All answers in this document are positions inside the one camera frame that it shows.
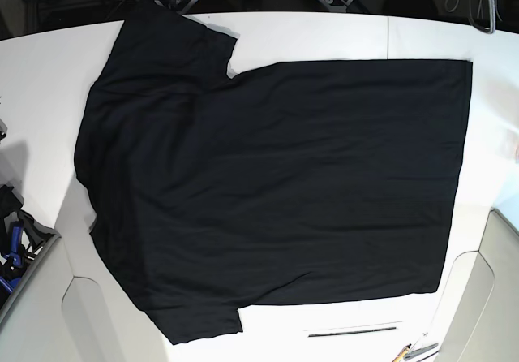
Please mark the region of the black T-shirt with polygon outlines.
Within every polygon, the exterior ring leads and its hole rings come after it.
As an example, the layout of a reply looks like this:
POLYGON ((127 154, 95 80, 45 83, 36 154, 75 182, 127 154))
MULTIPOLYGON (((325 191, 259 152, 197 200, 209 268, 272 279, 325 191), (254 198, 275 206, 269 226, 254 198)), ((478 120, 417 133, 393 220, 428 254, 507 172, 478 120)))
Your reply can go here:
POLYGON ((236 334, 240 308, 435 292, 473 65, 279 62, 152 3, 124 21, 75 146, 92 240, 172 344, 236 334))

